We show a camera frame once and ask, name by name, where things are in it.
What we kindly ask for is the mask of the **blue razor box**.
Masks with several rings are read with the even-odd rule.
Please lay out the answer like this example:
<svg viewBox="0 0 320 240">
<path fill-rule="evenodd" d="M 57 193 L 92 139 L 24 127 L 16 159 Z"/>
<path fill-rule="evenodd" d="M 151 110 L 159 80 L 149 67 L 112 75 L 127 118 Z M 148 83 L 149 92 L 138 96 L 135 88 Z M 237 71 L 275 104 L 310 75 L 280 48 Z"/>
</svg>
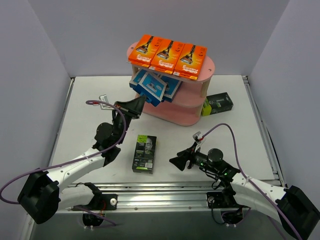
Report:
<svg viewBox="0 0 320 240">
<path fill-rule="evenodd" d="M 179 90 L 182 82 L 164 75 L 160 75 L 159 77 L 162 81 L 166 83 L 166 88 L 163 94 L 162 102 L 167 101 L 171 103 L 175 98 L 176 93 Z"/>
<path fill-rule="evenodd" d="M 158 106 L 162 100 L 167 84 L 152 72 L 146 72 L 134 87 L 140 96 L 146 96 L 146 102 Z"/>
<path fill-rule="evenodd" d="M 140 69 L 129 82 L 129 87 L 132 89 L 136 89 L 138 86 L 156 92 L 162 90 L 164 84 L 155 73 Z"/>
</svg>

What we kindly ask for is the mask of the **black green razor box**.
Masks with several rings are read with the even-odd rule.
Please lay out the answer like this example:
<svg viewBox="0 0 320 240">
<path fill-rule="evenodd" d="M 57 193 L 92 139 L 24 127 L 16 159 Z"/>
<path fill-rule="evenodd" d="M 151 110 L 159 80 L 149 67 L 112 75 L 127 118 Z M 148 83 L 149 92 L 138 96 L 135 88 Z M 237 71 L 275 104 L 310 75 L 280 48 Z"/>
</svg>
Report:
<svg viewBox="0 0 320 240">
<path fill-rule="evenodd" d="M 157 137 L 152 135 L 137 136 L 132 171 L 134 173 L 153 174 L 156 156 Z"/>
<path fill-rule="evenodd" d="M 201 115 L 209 116 L 213 114 L 230 111 L 234 104 L 227 92 L 208 95 L 203 103 Z"/>
</svg>

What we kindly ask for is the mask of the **small orange razor box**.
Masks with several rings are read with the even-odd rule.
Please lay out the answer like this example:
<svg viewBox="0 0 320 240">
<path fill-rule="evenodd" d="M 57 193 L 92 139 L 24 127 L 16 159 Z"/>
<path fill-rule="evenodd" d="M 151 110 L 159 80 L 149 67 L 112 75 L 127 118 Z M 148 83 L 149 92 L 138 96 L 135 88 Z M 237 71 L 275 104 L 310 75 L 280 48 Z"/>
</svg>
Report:
<svg viewBox="0 0 320 240">
<path fill-rule="evenodd" d="M 205 46 L 185 43 L 172 74 L 192 81 L 197 80 L 206 53 L 207 48 Z"/>
</svg>

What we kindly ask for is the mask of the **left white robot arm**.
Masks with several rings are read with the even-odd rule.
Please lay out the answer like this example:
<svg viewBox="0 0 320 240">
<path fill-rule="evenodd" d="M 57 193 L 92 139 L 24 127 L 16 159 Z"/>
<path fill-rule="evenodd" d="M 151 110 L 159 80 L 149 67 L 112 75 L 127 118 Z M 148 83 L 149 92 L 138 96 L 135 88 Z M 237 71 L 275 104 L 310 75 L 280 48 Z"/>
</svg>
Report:
<svg viewBox="0 0 320 240">
<path fill-rule="evenodd" d="M 58 210 L 114 210 L 117 198 L 105 197 L 91 182 L 70 187 L 84 175 L 113 162 L 121 149 L 130 122 L 138 119 L 144 109 L 146 97 L 130 101 L 116 101 L 112 105 L 112 122 L 101 123 L 95 134 L 95 144 L 70 163 L 46 170 L 36 170 L 28 178 L 17 198 L 37 224 L 48 221 Z"/>
</svg>

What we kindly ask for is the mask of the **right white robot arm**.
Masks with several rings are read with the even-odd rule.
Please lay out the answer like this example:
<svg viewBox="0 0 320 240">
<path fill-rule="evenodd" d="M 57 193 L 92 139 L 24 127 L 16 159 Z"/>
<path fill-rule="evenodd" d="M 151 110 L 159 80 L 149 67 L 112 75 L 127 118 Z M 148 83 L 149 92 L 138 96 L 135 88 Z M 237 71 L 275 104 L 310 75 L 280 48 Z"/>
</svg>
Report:
<svg viewBox="0 0 320 240">
<path fill-rule="evenodd" d="M 203 154 L 195 147 L 177 153 L 169 160 L 180 171 L 193 166 L 219 180 L 222 186 L 217 195 L 209 193 L 213 200 L 208 207 L 248 207 L 281 223 L 283 229 L 297 240 L 306 240 L 320 221 L 320 212 L 298 187 L 280 187 L 244 176 L 238 168 L 223 159 L 217 148 Z"/>
</svg>

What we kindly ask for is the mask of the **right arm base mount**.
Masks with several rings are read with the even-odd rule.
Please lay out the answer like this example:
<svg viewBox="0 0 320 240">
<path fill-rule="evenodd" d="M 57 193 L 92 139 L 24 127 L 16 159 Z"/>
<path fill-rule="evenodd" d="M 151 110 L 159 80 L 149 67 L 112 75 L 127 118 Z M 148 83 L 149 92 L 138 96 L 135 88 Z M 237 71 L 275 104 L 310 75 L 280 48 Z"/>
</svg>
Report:
<svg viewBox="0 0 320 240">
<path fill-rule="evenodd" d="M 218 225 L 236 227 L 243 222 L 250 208 L 239 205 L 233 197 L 224 195 L 221 191 L 206 193 L 207 207 L 211 211 L 213 221 Z"/>
</svg>

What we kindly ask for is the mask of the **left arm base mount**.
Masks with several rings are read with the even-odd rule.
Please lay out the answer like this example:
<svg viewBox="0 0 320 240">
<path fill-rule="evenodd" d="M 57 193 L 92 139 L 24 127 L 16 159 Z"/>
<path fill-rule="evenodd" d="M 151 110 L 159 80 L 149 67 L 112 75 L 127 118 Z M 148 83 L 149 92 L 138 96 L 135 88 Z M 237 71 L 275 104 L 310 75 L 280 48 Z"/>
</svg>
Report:
<svg viewBox="0 0 320 240">
<path fill-rule="evenodd" d="M 117 224 L 106 218 L 107 211 L 115 211 L 118 204 L 118 195 L 115 193 L 95 195 L 87 205 L 76 205 L 73 211 L 83 211 L 82 223 L 85 227 L 108 228 Z"/>
</svg>

